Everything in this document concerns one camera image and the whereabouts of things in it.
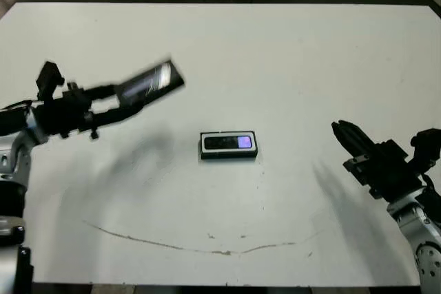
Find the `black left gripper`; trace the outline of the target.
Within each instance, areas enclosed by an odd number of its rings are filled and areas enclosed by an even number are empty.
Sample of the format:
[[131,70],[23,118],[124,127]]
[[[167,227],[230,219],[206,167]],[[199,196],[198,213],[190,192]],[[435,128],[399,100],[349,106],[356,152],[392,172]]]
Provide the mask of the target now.
[[[60,135],[67,138],[71,131],[84,124],[84,116],[89,112],[92,101],[104,100],[116,94],[116,85],[99,85],[85,89],[75,82],[67,83],[68,89],[59,98],[44,101],[34,111],[37,122],[44,134]],[[94,114],[91,126],[104,126],[121,122],[139,113],[143,105],[130,105],[109,109],[106,112]]]

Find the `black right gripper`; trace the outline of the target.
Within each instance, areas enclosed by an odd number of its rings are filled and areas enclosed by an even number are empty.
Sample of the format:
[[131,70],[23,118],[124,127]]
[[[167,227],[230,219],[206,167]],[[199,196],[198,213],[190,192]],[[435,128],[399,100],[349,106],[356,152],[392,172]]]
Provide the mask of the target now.
[[361,128],[345,120],[331,124],[338,142],[352,155],[343,167],[372,198],[395,202],[422,188],[422,182],[405,161],[407,153],[393,140],[374,143]]

